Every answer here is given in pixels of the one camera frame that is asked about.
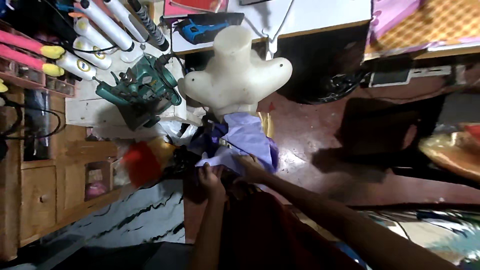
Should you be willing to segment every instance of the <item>white thread spool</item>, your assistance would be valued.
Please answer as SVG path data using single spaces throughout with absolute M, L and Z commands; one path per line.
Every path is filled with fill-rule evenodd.
M 94 66 L 68 51 L 66 51 L 60 59 L 57 59 L 56 64 L 87 81 L 91 81 L 96 75 L 96 68 Z
M 73 42 L 73 48 L 88 51 L 101 49 L 97 46 L 94 46 L 86 37 L 77 37 Z M 104 52 L 88 53 L 77 50 L 73 51 L 76 55 L 94 64 L 99 69 L 106 70 L 112 65 L 112 58 Z
M 108 17 L 93 1 L 82 0 L 81 11 L 102 29 L 107 36 L 124 51 L 131 51 L 135 44 L 132 38 Z
M 104 0 L 103 2 L 108 10 L 110 10 L 122 22 L 138 42 L 143 43 L 147 41 L 148 32 L 145 27 L 137 21 L 137 19 L 118 0 Z
M 87 18 L 83 17 L 75 23 L 75 32 L 77 34 L 86 37 L 94 45 L 97 45 L 100 49 L 106 49 L 113 47 L 113 44 L 110 43 L 101 33 L 99 33 L 88 21 Z M 106 50 L 104 53 L 110 54 L 114 49 Z

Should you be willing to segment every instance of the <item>pink cloth roll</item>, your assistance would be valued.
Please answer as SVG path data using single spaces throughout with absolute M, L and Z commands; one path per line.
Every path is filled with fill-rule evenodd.
M 42 54 L 40 51 L 40 48 L 43 47 L 42 43 L 23 36 L 17 36 L 0 30 L 0 42 L 27 49 L 40 55 Z
M 6 45 L 0 44 L 0 56 L 17 61 L 38 71 L 43 71 L 43 60 L 12 50 Z

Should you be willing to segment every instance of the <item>human arm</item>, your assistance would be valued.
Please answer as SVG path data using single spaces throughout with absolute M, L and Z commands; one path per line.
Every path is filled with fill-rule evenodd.
M 199 168 L 200 183 L 207 190 L 207 207 L 200 225 L 190 270 L 215 270 L 218 268 L 220 235 L 222 231 L 225 188 L 220 181 L 223 167 L 210 167 L 205 163 Z
M 457 269 L 345 205 L 265 172 L 248 156 L 237 160 L 245 167 L 245 180 L 277 191 L 318 225 L 352 247 L 373 270 Z

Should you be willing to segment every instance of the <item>yellow thread cone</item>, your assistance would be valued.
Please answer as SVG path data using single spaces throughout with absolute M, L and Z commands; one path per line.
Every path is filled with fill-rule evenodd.
M 54 64 L 43 64 L 42 70 L 45 72 L 45 74 L 53 77 L 58 77 L 65 74 L 65 71 L 61 67 Z
M 60 56 L 65 52 L 65 49 L 60 46 L 43 46 L 40 48 L 40 52 L 43 56 L 51 59 L 57 59 L 60 58 Z
M 0 93 L 6 92 L 8 90 L 8 87 L 3 84 L 3 80 L 0 79 Z

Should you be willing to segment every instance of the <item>white table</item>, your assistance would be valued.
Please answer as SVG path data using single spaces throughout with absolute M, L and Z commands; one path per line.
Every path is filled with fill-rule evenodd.
M 282 23 L 291 0 L 270 0 L 240 6 L 228 1 L 228 12 L 242 12 L 242 26 L 252 31 L 252 40 L 273 37 Z M 371 19 L 370 0 L 295 0 L 279 37 L 291 37 L 367 23 Z M 211 47 L 213 42 L 193 45 L 178 33 L 172 33 L 172 50 L 186 54 Z
M 144 52 L 155 57 L 162 55 L 160 50 L 148 43 L 146 44 Z M 134 66 L 137 62 L 125 63 L 120 59 L 120 54 L 121 51 L 119 50 L 111 54 L 111 67 L 108 70 L 97 69 L 96 78 L 114 86 L 115 80 L 110 74 L 110 71 L 113 71 L 118 77 L 120 72 L 125 72 L 127 68 Z M 183 78 L 181 65 L 176 58 L 171 59 L 170 63 L 166 65 L 166 68 L 172 73 L 175 79 L 179 80 Z M 93 127 L 123 126 L 126 129 L 125 121 L 117 107 L 95 94 L 96 86 L 98 85 L 97 81 L 83 80 L 77 85 L 75 98 L 65 99 L 65 118 L 67 124 Z M 182 97 L 180 105 L 171 106 L 160 114 L 160 119 L 161 121 L 175 120 L 196 126 L 202 125 L 201 118 L 187 110 L 184 97 Z

